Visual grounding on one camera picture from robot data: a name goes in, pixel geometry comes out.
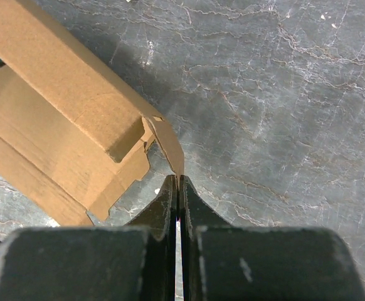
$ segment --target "marble countertop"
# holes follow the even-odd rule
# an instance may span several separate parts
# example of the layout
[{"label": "marble countertop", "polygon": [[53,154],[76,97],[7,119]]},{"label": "marble countertop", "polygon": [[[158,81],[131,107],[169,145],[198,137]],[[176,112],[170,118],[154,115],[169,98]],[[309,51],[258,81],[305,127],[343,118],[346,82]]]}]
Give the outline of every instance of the marble countertop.
[{"label": "marble countertop", "polygon": [[[365,285],[365,1],[36,0],[173,124],[198,193],[237,226],[325,226]],[[170,173],[111,210],[121,225]],[[55,225],[0,178],[0,238]]]}]

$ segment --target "cardboard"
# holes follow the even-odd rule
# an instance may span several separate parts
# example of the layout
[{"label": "cardboard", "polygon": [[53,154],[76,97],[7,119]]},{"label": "cardboard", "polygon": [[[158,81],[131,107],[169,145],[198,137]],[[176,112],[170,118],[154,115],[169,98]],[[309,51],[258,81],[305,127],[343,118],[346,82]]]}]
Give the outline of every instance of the cardboard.
[{"label": "cardboard", "polygon": [[149,170],[154,138],[183,174],[165,118],[31,1],[0,0],[0,58],[0,173],[59,224],[87,224],[86,209],[105,219]]}]

